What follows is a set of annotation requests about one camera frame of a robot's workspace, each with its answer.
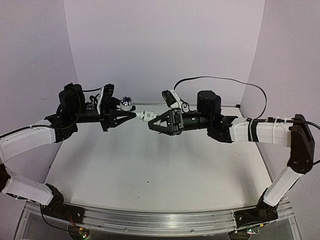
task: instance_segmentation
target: white tabletop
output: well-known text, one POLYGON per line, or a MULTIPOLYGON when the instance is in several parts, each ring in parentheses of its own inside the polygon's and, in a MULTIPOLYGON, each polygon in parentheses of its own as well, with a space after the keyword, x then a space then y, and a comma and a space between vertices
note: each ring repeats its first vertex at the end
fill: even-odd
MULTIPOLYGON (((159 114, 167 106, 138 105, 159 114)), ((222 114, 241 116, 238 108, 222 114)), ((143 212, 225 210, 257 204, 271 184, 255 143, 220 143, 205 129, 158 134, 132 119, 108 132, 78 124, 64 141, 46 182, 66 202, 143 212)))

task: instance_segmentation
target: wire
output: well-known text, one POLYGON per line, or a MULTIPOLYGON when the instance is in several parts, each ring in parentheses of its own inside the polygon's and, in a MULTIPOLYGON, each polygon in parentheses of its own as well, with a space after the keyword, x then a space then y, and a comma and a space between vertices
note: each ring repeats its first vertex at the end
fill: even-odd
POLYGON ((50 227, 53 227, 53 228, 55 228, 55 229, 60 229, 60 230, 63 230, 63 231, 68 232, 68 229, 65 229, 65 228, 62 228, 62 227, 58 227, 58 226, 54 226, 54 225, 50 224, 49 222, 47 222, 47 220, 46 220, 45 217, 44 217, 44 213, 43 213, 43 211, 42 211, 42 208, 43 208, 43 206, 40 204, 41 217, 42 217, 43 221, 44 221, 47 225, 49 225, 50 227))
POLYGON ((253 87, 256 87, 258 88, 264 95, 264 98, 265 98, 265 104, 264 104, 264 108, 261 112, 261 114, 256 117, 255 119, 259 119, 266 111, 266 108, 267 108, 267 102, 268 102, 268 98, 267 98, 267 94, 266 92, 258 85, 255 85, 253 83, 248 83, 248 82, 242 82, 242 81, 239 81, 239 80, 236 80, 236 79, 233 79, 233 78, 227 78, 227 77, 218 77, 218 76, 195 76, 195 77, 189 77, 189 78, 184 78, 184 79, 181 79, 180 81, 178 81, 175 85, 174 85, 174 88, 173 90, 176 90, 176 87, 180 84, 180 83, 183 83, 183 82, 186 82, 186 81, 190 81, 190 80, 195 80, 195 79, 203 79, 203 78, 211 78, 211 79, 220 79, 220 80, 230 80, 230 81, 234 81, 234 82, 237 82, 239 84, 244 84, 244 85, 249 85, 249 86, 253 86, 253 87))
POLYGON ((79 93, 77 92, 76 89, 74 89, 73 87, 71 87, 71 89, 73 89, 75 92, 76 92, 76 95, 78 97, 78 100, 79 100, 79 112, 78 112, 78 116, 76 117, 76 119, 74 120, 73 123, 71 123, 69 126, 66 126, 66 127, 55 127, 55 126, 50 126, 50 125, 31 125, 31 126, 24 126, 24 127, 21 127, 19 129, 16 129, 14 131, 11 131, 11 132, 8 132, 8 133, 5 133, 3 135, 0 135, 0 139, 2 138, 5 138, 6 136, 8 135, 11 135, 11 134, 15 134, 17 132, 20 132, 22 130, 26 130, 26 129, 33 129, 33 128, 49 128, 49 129, 55 129, 55 130, 65 130, 65 129, 68 129, 68 128, 71 128, 73 125, 75 125, 80 117, 80 114, 81 114, 81 99, 80 99, 80 96, 79 96, 79 93))
POLYGON ((101 89, 101 87, 96 88, 96 89, 91 89, 91 90, 82 90, 82 92, 84 92, 84 93, 89 93, 89 92, 99 91, 100 89, 101 89))

